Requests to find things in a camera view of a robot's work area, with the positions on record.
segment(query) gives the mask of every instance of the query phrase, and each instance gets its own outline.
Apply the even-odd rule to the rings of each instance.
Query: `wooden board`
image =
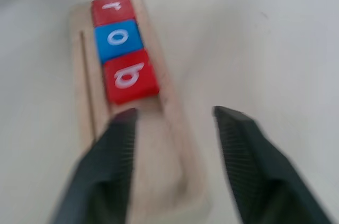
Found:
[[[145,6],[142,0],[132,3],[160,93],[121,106],[107,103],[91,3],[75,6],[70,30],[82,147],[88,150],[117,113],[138,108],[128,223],[204,223],[209,210],[205,170]]]

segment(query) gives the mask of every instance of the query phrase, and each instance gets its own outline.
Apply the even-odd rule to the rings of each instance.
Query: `white surface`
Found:
[[[0,223],[46,223],[79,154],[67,16],[0,0]],[[145,0],[203,154],[207,223],[238,223],[213,105],[255,117],[339,220],[339,0]]]

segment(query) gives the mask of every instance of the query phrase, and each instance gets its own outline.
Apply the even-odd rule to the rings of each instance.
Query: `red block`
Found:
[[[92,1],[94,26],[135,19],[131,0],[94,0]]]
[[[104,64],[103,70],[110,103],[119,105],[159,93],[153,67],[145,49],[109,60]]]

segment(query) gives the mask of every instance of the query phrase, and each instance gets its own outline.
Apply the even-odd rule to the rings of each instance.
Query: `cube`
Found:
[[[103,66],[107,97],[117,105],[159,93],[145,49],[107,61]]]
[[[94,26],[135,19],[131,0],[94,0],[92,1]]]
[[[135,20],[98,26],[96,45],[101,63],[144,47]]]

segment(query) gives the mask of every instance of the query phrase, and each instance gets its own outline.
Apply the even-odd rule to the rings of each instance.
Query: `white letter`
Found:
[[[114,75],[114,77],[116,78],[115,86],[117,88],[124,89],[134,85],[139,78],[139,70],[141,70],[144,65],[145,64],[141,62],[125,69],[118,70]],[[122,78],[125,75],[131,75],[132,77],[125,80]]]
[[[120,40],[116,40],[114,38],[115,35],[122,35],[122,38]],[[110,45],[112,46],[117,46],[125,43],[128,39],[128,31],[120,29],[120,30],[115,30],[110,33],[107,37],[107,41]]]
[[[116,11],[118,11],[121,8],[120,2],[115,3],[107,3],[101,7],[103,10],[106,8],[115,8]]]

